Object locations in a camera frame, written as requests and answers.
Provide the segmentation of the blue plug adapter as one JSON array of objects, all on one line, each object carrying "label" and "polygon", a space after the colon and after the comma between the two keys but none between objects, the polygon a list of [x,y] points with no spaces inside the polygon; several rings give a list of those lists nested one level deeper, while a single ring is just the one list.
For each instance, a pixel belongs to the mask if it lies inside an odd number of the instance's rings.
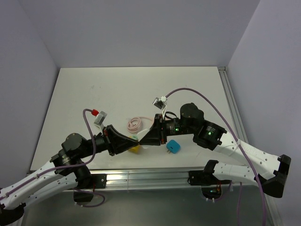
[{"label": "blue plug adapter", "polygon": [[170,140],[166,144],[167,153],[176,154],[181,150],[181,146],[179,143],[177,143],[175,140]]}]

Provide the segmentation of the yellow cube socket adapter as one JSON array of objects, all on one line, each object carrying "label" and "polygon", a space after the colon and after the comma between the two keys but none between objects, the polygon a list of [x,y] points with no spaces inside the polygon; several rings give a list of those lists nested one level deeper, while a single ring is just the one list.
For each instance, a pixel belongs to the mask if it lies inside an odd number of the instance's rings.
[{"label": "yellow cube socket adapter", "polygon": [[132,148],[128,149],[128,151],[129,151],[130,153],[139,154],[140,149],[141,149],[141,146],[138,145],[138,146],[135,146],[135,147],[132,147]]}]

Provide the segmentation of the white plug adapter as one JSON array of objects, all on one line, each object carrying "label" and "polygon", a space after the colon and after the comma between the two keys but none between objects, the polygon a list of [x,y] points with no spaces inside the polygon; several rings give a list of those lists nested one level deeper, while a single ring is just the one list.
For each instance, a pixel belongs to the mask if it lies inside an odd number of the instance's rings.
[{"label": "white plug adapter", "polygon": [[150,131],[149,129],[144,129],[138,132],[136,135],[138,140],[141,140],[149,131]]}]

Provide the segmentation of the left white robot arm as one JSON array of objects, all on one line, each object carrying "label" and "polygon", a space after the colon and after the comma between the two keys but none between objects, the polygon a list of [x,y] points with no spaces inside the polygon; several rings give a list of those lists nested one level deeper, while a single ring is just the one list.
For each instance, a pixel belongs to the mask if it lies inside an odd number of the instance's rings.
[{"label": "left white robot arm", "polygon": [[68,189],[85,189],[92,175],[83,158],[94,158],[108,151],[111,156],[123,153],[139,142],[117,132],[111,125],[91,139],[78,133],[70,134],[61,150],[39,170],[21,181],[0,190],[0,224],[7,226],[19,220],[25,208]]}]

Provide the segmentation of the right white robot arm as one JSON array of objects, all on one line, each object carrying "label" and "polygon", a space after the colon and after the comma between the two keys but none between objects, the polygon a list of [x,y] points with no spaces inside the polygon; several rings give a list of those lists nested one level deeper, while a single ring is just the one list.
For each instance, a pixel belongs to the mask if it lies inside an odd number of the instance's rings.
[{"label": "right white robot arm", "polygon": [[271,155],[234,136],[223,127],[204,119],[203,111],[194,103],[180,108],[180,117],[165,120],[156,114],[148,133],[139,141],[140,145],[163,145],[168,136],[193,135],[198,146],[222,153],[239,162],[230,165],[219,160],[209,160],[202,170],[189,171],[191,186],[210,186],[220,182],[242,182],[261,186],[265,194],[283,196],[291,158],[285,154]]}]

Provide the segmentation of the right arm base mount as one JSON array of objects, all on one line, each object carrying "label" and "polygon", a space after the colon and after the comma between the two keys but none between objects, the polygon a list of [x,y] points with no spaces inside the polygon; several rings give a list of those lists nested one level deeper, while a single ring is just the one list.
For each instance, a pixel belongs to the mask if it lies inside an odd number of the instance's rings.
[{"label": "right arm base mount", "polygon": [[219,180],[204,170],[191,170],[188,172],[187,183],[190,186],[201,187],[203,199],[206,202],[215,203],[220,201],[232,187],[232,181]]}]

